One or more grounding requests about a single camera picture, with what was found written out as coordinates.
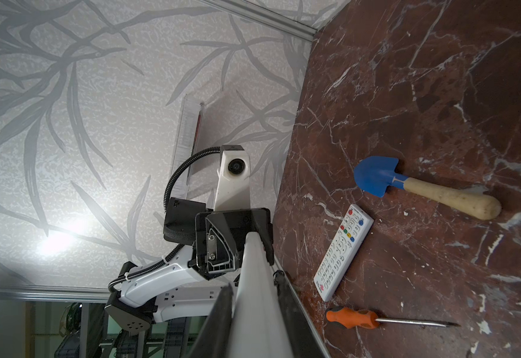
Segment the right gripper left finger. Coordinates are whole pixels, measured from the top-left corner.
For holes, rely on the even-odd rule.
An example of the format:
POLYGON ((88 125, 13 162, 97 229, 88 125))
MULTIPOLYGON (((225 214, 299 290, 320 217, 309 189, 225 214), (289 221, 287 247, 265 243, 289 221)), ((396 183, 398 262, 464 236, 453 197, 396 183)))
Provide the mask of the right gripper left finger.
POLYGON ((211 313, 186 357, 227 357, 232 326, 233 296, 234 290, 231 285, 221 289, 211 313))

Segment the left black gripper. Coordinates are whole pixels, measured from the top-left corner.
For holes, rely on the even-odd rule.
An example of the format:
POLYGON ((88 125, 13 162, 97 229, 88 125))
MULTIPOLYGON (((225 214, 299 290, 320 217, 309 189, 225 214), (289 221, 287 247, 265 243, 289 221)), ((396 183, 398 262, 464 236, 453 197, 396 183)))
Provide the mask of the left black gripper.
POLYGON ((274 264, 273 227, 266 208, 214 211, 197 201, 171 198, 163 233, 171 243, 192 247, 188 267, 205 280, 242 267, 249 233, 259 235, 268 264, 274 264))

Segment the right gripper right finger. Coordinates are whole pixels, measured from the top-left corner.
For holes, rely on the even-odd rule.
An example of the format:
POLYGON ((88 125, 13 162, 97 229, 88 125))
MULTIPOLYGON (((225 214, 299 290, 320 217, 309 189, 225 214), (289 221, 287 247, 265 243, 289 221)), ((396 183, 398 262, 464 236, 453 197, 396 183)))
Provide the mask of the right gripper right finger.
POLYGON ((313 332, 311 323, 286 274, 282 270, 277 270, 273 274, 273 280, 293 356, 325 358, 325 351, 313 332))

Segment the orange handled screwdriver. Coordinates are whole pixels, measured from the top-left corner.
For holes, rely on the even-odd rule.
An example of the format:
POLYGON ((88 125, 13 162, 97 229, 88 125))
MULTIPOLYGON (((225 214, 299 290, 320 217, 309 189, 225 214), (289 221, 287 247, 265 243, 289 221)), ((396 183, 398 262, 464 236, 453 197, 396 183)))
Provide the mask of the orange handled screwdriver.
POLYGON ((438 322, 414 319, 390 319, 379 317, 370 310, 352 310, 348 307, 334 307, 326 311, 325 318, 330 323, 342 325, 344 328, 376 329, 381 324, 415 325, 435 328, 452 328, 459 325, 452 322, 438 322))

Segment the white remote control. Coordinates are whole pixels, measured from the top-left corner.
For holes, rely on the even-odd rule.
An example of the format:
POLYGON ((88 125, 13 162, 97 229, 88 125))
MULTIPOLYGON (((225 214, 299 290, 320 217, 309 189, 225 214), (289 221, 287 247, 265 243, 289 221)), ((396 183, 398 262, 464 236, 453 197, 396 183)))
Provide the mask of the white remote control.
POLYGON ((227 356, 293 356, 271 265, 266 259, 261 237, 256 232, 246 236, 227 356))
POLYGON ((332 299, 373 223, 359 206, 350 205, 314 275, 314 285, 324 302, 332 299))

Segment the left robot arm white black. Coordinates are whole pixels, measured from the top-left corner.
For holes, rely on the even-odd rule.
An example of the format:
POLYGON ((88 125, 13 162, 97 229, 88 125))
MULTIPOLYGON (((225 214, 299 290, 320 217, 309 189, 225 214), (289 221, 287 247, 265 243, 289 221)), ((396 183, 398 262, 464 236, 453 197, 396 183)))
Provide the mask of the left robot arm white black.
POLYGON ((244 263, 246 236, 260 237, 266 259, 274 263, 273 230, 267 208, 215 212, 198 201, 168 201, 164 238, 177 244, 147 266, 128 261, 109 285, 105 311, 132 335, 172 319, 182 286, 218 279, 244 263))

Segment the clear plastic wall shelf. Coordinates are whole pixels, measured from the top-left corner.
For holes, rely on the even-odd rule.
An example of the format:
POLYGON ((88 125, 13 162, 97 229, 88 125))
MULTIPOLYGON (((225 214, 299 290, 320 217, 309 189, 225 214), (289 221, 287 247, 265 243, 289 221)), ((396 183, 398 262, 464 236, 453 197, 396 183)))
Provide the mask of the clear plastic wall shelf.
MULTIPOLYGON (((196 153, 203 108, 204 103, 192 95, 186 95, 182 100, 171 174, 196 153)), ((190 173, 191 169, 186 169, 175 182, 171 192, 173 198, 187 198, 190 173)))

